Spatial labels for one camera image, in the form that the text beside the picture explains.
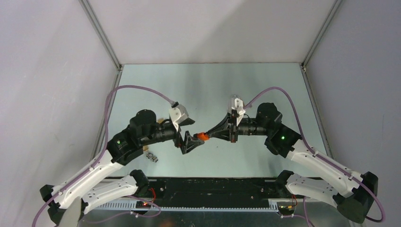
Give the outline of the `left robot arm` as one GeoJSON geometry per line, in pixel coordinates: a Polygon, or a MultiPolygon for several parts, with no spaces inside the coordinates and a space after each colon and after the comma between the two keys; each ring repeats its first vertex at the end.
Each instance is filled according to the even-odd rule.
{"type": "Polygon", "coordinates": [[[108,141],[104,153],[98,154],[93,163],[87,164],[82,173],[77,173],[62,184],[43,186],[40,194],[48,204],[47,212],[51,221],[59,225],[74,201],[78,201],[78,219],[82,219],[91,210],[120,197],[146,196],[149,180],[141,170],[133,170],[116,182],[98,186],[110,174],[141,156],[145,146],[171,140],[175,147],[187,154],[204,144],[204,140],[192,136],[188,131],[181,136],[180,127],[195,122],[185,111],[173,107],[169,113],[169,119],[158,123],[153,111],[144,109],[137,112],[129,125],[108,141]]]}

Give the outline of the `orange black padlock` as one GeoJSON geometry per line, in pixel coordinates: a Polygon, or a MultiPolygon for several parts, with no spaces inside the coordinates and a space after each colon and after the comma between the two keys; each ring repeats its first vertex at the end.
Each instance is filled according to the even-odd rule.
{"type": "Polygon", "coordinates": [[[209,136],[207,133],[205,132],[200,132],[200,133],[196,133],[193,135],[195,138],[202,140],[202,141],[207,141],[209,140],[209,136]]]}

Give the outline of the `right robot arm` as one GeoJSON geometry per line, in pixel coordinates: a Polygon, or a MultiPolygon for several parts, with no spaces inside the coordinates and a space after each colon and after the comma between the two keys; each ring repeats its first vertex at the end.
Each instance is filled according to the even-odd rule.
{"type": "Polygon", "coordinates": [[[260,104],[254,118],[239,121],[238,116],[233,109],[218,125],[207,131],[206,136],[232,143],[240,135],[266,136],[264,144],[272,154],[307,167],[320,178],[309,179],[284,170],[275,184],[279,197],[294,194],[325,202],[348,220],[359,224],[368,218],[378,191],[375,174],[353,171],[309,146],[301,134],[281,122],[282,114],[273,103],[260,104]]]}

